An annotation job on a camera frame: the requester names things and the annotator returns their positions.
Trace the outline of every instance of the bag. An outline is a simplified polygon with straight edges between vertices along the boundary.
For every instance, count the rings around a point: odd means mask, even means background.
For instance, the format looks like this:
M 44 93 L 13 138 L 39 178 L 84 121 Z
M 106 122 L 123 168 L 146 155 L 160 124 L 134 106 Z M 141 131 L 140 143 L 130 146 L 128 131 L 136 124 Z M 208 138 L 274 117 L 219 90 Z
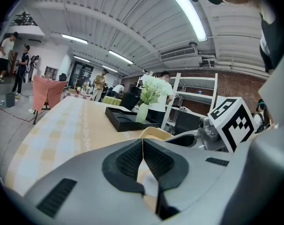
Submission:
M 26 72 L 26 73 L 30 72 L 30 61 L 29 61 L 29 58 L 30 58 L 30 57 L 29 57 L 28 54 L 27 54 L 27 57 L 28 57 L 28 58 L 27 58 L 28 64 L 26 65 L 26 69 L 25 69 L 25 72 Z
M 262 114 L 259 113 L 259 116 L 261 118 L 262 124 L 259 126 L 258 130 L 256 130 L 255 133 L 261 133 L 262 131 L 265 131 L 267 128 L 270 127 L 270 123 L 264 121 Z

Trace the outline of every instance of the green vase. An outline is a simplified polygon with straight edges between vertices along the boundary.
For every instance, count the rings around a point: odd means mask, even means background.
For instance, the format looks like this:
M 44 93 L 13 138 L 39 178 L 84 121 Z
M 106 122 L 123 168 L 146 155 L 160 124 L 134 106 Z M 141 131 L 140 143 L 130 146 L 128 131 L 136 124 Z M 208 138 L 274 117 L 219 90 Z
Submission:
M 145 103 L 142 103 L 139 107 L 139 111 L 137 113 L 136 122 L 144 123 L 147 113 L 148 113 L 148 107 L 149 105 L 146 105 Z

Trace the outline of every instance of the black box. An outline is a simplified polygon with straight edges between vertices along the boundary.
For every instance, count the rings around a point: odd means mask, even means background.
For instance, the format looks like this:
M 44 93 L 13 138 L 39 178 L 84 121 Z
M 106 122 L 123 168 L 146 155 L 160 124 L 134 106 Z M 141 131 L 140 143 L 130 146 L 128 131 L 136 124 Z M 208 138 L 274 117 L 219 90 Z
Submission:
M 15 93 L 9 92 L 6 94 L 6 105 L 7 107 L 15 106 Z
M 136 112 L 125 112 L 121 109 L 107 107 L 105 114 L 116 128 L 117 132 L 144 130 L 148 127 L 159 127 L 159 123 L 150 118 L 146 118 L 144 123 L 136 122 Z

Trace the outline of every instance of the person in shorts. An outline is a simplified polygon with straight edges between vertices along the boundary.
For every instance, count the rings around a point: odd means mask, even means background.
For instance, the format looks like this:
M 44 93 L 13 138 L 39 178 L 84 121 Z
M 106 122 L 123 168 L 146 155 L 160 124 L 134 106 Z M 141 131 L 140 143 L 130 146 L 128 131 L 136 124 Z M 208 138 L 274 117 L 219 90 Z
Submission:
M 7 65 L 9 63 L 9 52 L 14 47 L 14 41 L 18 37 L 18 32 L 14 32 L 11 37 L 3 40 L 0 46 L 0 81 L 4 83 L 3 76 L 7 72 Z

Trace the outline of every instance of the black trash bin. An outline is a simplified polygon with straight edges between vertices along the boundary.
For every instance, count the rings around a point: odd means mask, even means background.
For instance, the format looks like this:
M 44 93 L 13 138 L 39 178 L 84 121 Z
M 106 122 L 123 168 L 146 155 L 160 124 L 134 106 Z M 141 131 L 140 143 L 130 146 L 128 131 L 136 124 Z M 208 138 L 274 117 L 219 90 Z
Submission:
M 6 105 L 12 107 L 15 105 L 15 93 L 9 92 L 6 94 Z

